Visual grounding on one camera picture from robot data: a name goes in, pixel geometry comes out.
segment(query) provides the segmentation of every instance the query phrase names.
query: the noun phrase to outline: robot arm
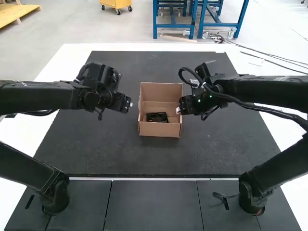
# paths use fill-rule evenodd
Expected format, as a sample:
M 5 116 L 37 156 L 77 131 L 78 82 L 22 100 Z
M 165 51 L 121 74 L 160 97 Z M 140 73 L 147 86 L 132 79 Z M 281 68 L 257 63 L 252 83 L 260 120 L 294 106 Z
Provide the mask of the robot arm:
M 218 108 L 224 108 L 228 103 L 234 102 L 247 109 L 291 119 L 308 131 L 308 122 L 300 116 L 253 104 L 271 104 L 307 113 L 307 76 L 229 77 L 224 74 L 210 73 L 207 65 L 202 64 L 195 71 L 185 67 L 180 69 L 179 76 L 183 82 L 191 86 L 192 94 L 179 100 L 177 113 L 201 115 L 201 119 L 205 120 Z M 182 75 L 184 71 L 190 72 L 195 79 L 187 81 Z M 268 197 L 273 194 L 275 188 L 308 173 L 307 151 L 308 135 L 305 134 L 303 139 L 293 146 L 243 173 L 239 177 L 240 207 L 249 214 L 262 215 Z
M 57 109 L 97 111 L 105 108 L 127 113 L 130 97 L 117 92 L 121 75 L 105 65 L 83 66 L 74 82 L 53 83 L 0 81 L 0 115 L 24 113 L 46 116 Z M 69 177 L 59 169 L 38 161 L 0 142 L 0 177 L 32 188 L 40 195 L 42 210 L 48 215 L 63 211 L 69 197 Z
M 89 63 L 74 82 L 53 83 L 0 80 L 0 115 L 25 113 L 43 115 L 48 110 L 109 108 L 127 113 L 131 98 L 117 92 L 121 75 L 111 67 Z

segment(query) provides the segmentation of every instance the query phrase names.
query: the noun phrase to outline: white table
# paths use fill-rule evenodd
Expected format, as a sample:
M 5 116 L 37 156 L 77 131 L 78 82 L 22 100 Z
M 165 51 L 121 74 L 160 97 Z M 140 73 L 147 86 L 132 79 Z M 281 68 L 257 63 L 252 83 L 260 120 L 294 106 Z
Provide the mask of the white table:
M 272 64 L 256 67 L 247 62 L 248 57 L 239 48 L 229 44 L 183 44 L 183 43 L 123 43 L 123 44 L 64 44 L 45 66 L 35 81 L 53 82 L 73 80 L 91 51 L 215 51 L 226 52 L 234 68 L 240 74 L 253 75 L 296 75 Z M 5 118 L 0 122 L 0 140 L 8 145 L 34 156 L 50 128 L 57 112 L 35 117 L 18 114 L 14 119 Z M 302 138 L 303 130 L 293 121 L 270 114 L 260 113 L 281 151 Z M 24 185 L 0 179 L 0 231 L 4 230 L 12 212 L 24 193 Z M 303 231 L 308 231 L 307 211 L 308 176 L 301 177 L 282 186 L 287 201 Z

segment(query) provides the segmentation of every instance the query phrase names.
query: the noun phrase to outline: cable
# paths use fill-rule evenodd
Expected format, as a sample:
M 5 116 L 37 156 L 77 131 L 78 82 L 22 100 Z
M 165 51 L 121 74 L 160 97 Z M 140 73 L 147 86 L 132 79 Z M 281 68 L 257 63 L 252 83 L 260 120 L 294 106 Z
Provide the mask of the cable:
M 84 64 L 84 65 L 81 67 L 81 69 L 80 69 L 80 71 L 79 71 L 77 77 L 75 78 L 74 82 L 79 83 L 80 81 L 82 81 L 82 80 L 84 79 L 84 77 L 83 77 L 82 75 L 85 73 L 85 71 L 86 71 L 92 64 L 94 64 L 94 63 L 91 62 L 91 63 Z
M 241 53 L 246 54 L 246 55 L 250 55 L 250 56 L 252 56 L 252 57 L 260 58 L 260 57 L 258 57 L 258 56 L 256 56 L 256 55 L 249 54 L 249 53 L 246 53 L 246 52 L 243 52 L 243 51 L 241 51 Z M 280 65 L 280 64 L 275 63 L 275 62 L 273 62 L 273 61 L 271 61 L 271 60 L 268 60 L 268 59 L 264 59 L 264 61 L 269 62 L 269 63 L 271 63 L 271 64 L 275 64 L 275 65 L 277 65 L 277 66 L 280 66 L 280 67 L 282 67 L 282 68 L 285 68 L 285 69 L 288 69 L 288 70 L 291 70 L 291 71 L 295 71 L 295 72 L 298 72 L 298 73 L 301 73 L 301 74 L 304 74 L 304 75 L 308 75 L 308 73 L 306 73 L 306 72 L 294 70 L 294 69 L 292 69 L 292 68 L 289 68 L 289 67 Z
M 267 107 L 261 107 L 261 106 L 257 106 L 254 105 L 253 103 L 245 103 L 240 101 L 239 99 L 227 95 L 227 94 L 222 94 L 222 93 L 218 93 L 215 92 L 213 90 L 211 90 L 206 83 L 201 80 L 201 78 L 191 69 L 187 68 L 187 67 L 182 67 L 181 69 L 188 71 L 189 73 L 191 73 L 200 83 L 200 88 L 204 88 L 207 92 L 209 92 L 211 95 L 216 96 L 218 98 L 223 98 L 226 99 L 230 102 L 234 102 L 237 105 L 246 108 L 246 109 L 250 109 L 250 110 L 254 110 L 254 111 L 259 111 L 259 112 L 266 112 L 284 119 L 290 119 L 293 120 L 294 122 L 298 123 L 304 130 L 308 131 L 308 121 L 304 120 L 302 117 L 295 115 L 295 114 L 291 114 L 291 113 L 285 113 L 285 112 L 281 112 L 275 109 L 271 109 L 271 108 L 267 108 Z
M 205 121 L 214 111 L 219 109 L 219 106 L 215 107 L 212 111 L 210 112 L 205 112 L 203 115 L 201 115 L 201 120 Z
M 183 75 L 182 75 L 183 71 L 188 71 L 189 73 L 191 73 L 191 74 L 199 81 L 200 84 L 204 82 L 193 70 L 191 70 L 191 69 L 189 69 L 189 68 L 187 68 L 187 67 L 182 67 L 182 68 L 179 70 L 179 77 L 180 77 L 180 79 L 181 79 L 184 83 L 186 83 L 186 84 L 188 84 L 188 85 L 190 85 L 190 86 L 192 86 L 192 87 L 197 87 L 197 86 L 198 86 L 197 84 L 193 84 L 193 83 L 187 81 L 187 80 L 183 77 Z
M 51 113 L 54 113 L 56 110 L 45 110 L 45 111 L 36 111 L 36 112 L 24 112 L 22 114 L 31 115 L 31 116 L 47 116 Z
M 229 39 L 226 39 L 224 38 L 223 36 L 221 35 L 217 35 L 217 34 L 210 34 L 210 35 L 215 35 L 216 37 L 220 37 L 222 40 L 224 41 L 228 41 L 229 43 L 232 43 L 238 47 L 242 47 L 242 48 L 245 48 L 245 49 L 248 49 L 248 50 L 251 50 L 251 51 L 255 51 L 255 52 L 258 52 L 258 53 L 261 53 L 261 54 L 264 54 L 264 55 L 267 55 L 267 56 L 271 56 L 273 58 L 281 58 L 281 59 L 284 59 L 284 60 L 288 60 L 288 61 L 291 61 L 291 62 L 296 62 L 296 63 L 299 63 L 299 64 L 304 64 L 304 65 L 308 65 L 307 63 L 304 63 L 304 62 L 300 62 L 300 61 L 296 61 L 296 60 L 292 60 L 292 59 L 287 59 L 287 58 L 284 58 L 284 57 L 281 57 L 281 56 L 278 56 L 278 55 L 274 55 L 274 54 L 269 54 L 269 53 L 265 53 L 265 52 L 262 52 L 262 51 L 258 51 L 256 49 L 253 49 L 253 48 L 249 48 L 249 47 L 246 47 L 246 46 L 243 46 L 243 45 L 240 45 L 238 43 L 235 43 L 235 42 L 232 42 L 231 40 Z
M 14 84 L 14 83 L 4 83 L 4 84 L 1 85 L 0 89 L 2 89 L 4 86 L 7 86 L 7 85 L 15 86 L 16 84 Z

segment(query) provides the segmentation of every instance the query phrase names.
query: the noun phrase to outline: wooden pallet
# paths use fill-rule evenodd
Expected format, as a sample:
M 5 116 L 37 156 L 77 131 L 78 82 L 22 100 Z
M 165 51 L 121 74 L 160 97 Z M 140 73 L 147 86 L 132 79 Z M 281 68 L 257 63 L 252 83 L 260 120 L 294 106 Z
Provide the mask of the wooden pallet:
M 17 4 L 5 4 L 0 0 L 0 28 L 10 23 L 21 24 L 20 18 L 31 11 L 41 11 L 40 5 L 22 5 L 20 1 Z

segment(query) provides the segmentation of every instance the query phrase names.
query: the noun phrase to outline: yellow cart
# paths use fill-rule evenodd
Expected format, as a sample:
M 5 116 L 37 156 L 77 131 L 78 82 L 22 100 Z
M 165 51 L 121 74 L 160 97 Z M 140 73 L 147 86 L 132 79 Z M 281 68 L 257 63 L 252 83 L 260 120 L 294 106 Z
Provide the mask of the yellow cart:
M 115 9 L 117 15 L 121 14 L 120 8 L 127 7 L 128 11 L 133 11 L 131 0 L 100 0 L 102 10 L 105 10 L 105 5 Z

